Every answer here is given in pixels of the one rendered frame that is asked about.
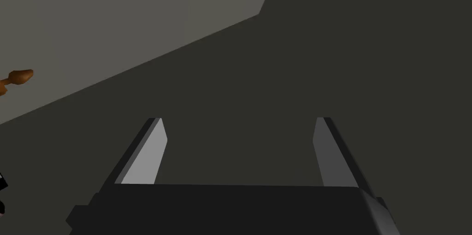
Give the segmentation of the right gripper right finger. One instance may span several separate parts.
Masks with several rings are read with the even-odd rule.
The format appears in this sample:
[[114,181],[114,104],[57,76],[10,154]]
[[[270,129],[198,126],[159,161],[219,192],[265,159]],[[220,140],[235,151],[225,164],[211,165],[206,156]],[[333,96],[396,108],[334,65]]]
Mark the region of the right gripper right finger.
[[313,146],[324,186],[369,187],[331,118],[316,119]]

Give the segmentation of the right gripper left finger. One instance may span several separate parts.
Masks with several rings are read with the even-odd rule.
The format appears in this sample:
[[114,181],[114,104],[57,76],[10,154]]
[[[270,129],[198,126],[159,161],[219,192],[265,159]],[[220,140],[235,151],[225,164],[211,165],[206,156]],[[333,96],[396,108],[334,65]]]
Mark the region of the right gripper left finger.
[[167,142],[163,120],[149,118],[104,184],[155,184]]

